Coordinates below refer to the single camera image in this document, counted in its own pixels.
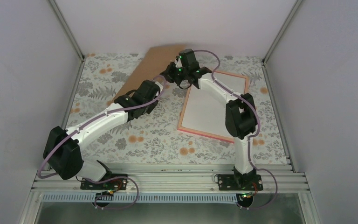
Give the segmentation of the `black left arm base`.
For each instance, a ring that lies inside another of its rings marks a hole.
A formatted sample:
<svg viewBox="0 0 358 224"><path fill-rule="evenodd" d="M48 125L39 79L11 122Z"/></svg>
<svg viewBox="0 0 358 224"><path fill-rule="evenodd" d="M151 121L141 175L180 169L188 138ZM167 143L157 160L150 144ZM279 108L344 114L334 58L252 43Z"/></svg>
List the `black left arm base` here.
<svg viewBox="0 0 358 224"><path fill-rule="evenodd" d="M118 191L126 190L127 174L111 174L107 177L103 177L102 183L93 183L86 179L81 180L81 190L100 190L100 191Z"/></svg>

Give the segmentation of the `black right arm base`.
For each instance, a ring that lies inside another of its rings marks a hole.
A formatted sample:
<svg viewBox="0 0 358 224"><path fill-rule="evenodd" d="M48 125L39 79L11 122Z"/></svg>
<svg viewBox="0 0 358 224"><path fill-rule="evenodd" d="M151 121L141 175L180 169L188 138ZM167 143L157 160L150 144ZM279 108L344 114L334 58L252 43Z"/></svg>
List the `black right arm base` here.
<svg viewBox="0 0 358 224"><path fill-rule="evenodd" d="M236 169L233 174L217 174L217 184L220 191L261 191L262 178L256 169L240 174Z"/></svg>

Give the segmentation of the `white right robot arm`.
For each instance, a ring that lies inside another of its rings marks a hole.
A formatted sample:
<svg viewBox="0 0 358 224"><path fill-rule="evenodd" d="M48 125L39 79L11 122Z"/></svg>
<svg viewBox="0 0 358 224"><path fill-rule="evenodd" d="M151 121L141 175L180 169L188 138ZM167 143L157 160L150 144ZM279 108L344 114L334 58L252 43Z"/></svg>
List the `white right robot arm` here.
<svg viewBox="0 0 358 224"><path fill-rule="evenodd" d="M225 127L234 139L234 185L240 190L245 190L253 183L257 183L257 169L251 155L251 140L259 133L260 119L252 95L235 92L220 81L215 73L215 69L200 67L194 50L185 49L179 52L174 62L169 63L161 75L168 82L177 85L188 82L224 105Z"/></svg>

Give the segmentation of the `brown cardboard backing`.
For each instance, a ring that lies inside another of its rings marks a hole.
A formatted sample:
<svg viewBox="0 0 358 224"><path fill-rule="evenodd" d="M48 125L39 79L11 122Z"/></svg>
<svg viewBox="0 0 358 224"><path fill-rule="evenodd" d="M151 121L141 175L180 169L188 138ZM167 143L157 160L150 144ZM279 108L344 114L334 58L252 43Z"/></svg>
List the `brown cardboard backing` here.
<svg viewBox="0 0 358 224"><path fill-rule="evenodd" d="M144 80L151 80L165 71L168 64L184 49L186 44L151 47L113 99L137 89Z"/></svg>

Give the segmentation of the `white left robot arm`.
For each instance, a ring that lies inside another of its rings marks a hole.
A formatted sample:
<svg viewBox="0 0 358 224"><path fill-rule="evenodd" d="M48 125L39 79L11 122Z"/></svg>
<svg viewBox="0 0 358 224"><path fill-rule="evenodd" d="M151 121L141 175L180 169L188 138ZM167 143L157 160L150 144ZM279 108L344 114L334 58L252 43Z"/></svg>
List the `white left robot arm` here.
<svg viewBox="0 0 358 224"><path fill-rule="evenodd" d="M48 164L63 180L74 176L94 183L99 189L111 183L108 168L100 161L82 158L82 150L109 130L144 114L149 114L164 92L158 81L145 80L135 89L117 97L105 110L90 119L67 129L53 128L43 152L43 162L37 173Z"/></svg>

